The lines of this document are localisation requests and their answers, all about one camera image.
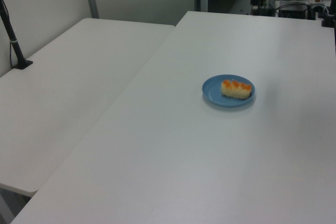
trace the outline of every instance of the plate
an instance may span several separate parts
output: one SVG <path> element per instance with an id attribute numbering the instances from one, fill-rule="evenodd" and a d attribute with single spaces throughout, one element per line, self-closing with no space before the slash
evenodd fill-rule
<path id="1" fill-rule="evenodd" d="M 221 93 L 221 85 L 224 80 L 236 80 L 238 82 L 244 82 L 246 84 L 251 84 L 252 90 L 250 97 L 247 99 L 239 99 L 233 97 L 227 97 Z M 235 76 L 233 74 L 222 74 L 220 76 L 213 76 L 207 79 L 202 86 L 203 95 L 205 98 L 216 105 L 223 107 L 238 107 L 250 103 L 253 101 L 256 89 L 252 82 L 241 76 Z"/>

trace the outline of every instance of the cable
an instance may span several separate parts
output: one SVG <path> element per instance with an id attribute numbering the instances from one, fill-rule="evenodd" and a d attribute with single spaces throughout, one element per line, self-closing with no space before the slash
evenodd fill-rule
<path id="1" fill-rule="evenodd" d="M 9 42 L 9 63 L 10 67 L 13 69 L 13 64 L 12 64 L 12 44 Z"/>
<path id="2" fill-rule="evenodd" d="M 281 6 L 279 6 L 278 8 L 276 8 L 275 10 L 279 10 L 279 9 L 286 8 L 286 7 L 290 7 L 290 6 L 296 6 L 296 5 L 305 5 L 306 7 L 308 7 L 307 4 L 304 4 L 304 3 L 296 3 L 296 4 L 286 4 L 286 5 L 281 5 Z"/>
<path id="3" fill-rule="evenodd" d="M 6 3 L 4 0 L 1 0 L 1 2 L 4 4 L 5 9 L 6 9 L 6 13 L 7 13 L 7 17 L 9 19 L 9 12 L 6 6 Z M 9 63 L 10 63 L 10 67 L 13 69 L 13 64 L 12 64 L 12 43 L 9 42 Z"/>

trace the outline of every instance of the table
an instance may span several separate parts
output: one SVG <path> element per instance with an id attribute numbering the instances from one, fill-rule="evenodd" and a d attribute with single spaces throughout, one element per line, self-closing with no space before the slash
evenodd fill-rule
<path id="1" fill-rule="evenodd" d="M 224 73 L 254 103 L 208 103 Z M 188 12 L 13 224 L 332 223 L 335 87 L 333 29 Z"/>
<path id="2" fill-rule="evenodd" d="M 0 187 L 32 196 L 173 26 L 84 19 L 0 78 Z"/>

